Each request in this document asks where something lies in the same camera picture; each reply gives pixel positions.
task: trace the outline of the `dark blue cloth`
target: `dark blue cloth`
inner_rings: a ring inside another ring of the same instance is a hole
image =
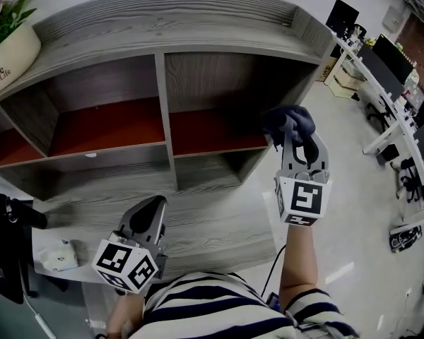
[[[316,131],[311,114],[300,105],[287,105],[269,110],[262,116],[264,132],[270,134],[273,144],[284,147],[284,136],[301,145]]]

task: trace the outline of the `black and white striped shirt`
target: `black and white striped shirt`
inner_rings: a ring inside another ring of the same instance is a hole
[[[329,295],[303,292],[285,314],[235,274],[192,273],[149,290],[140,338],[357,338]]]

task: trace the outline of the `white ceramic pot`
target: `white ceramic pot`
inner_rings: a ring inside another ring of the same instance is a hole
[[[33,28],[23,23],[0,44],[0,90],[30,68],[41,50]]]

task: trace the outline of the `brick wall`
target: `brick wall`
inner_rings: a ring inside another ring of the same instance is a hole
[[[414,14],[410,15],[397,42],[404,47],[404,53],[412,61],[417,61],[420,87],[424,90],[424,24]]]

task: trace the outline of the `computer monitor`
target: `computer monitor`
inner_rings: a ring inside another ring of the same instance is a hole
[[[346,29],[347,34],[352,33],[358,14],[359,11],[352,6],[342,0],[336,0],[333,10],[331,10],[330,16],[326,21],[326,26],[332,29],[338,37],[346,37]]]
[[[384,62],[389,70],[399,79],[401,84],[405,84],[406,79],[413,70],[413,65],[405,55],[397,49],[383,34],[379,36],[372,51]]]

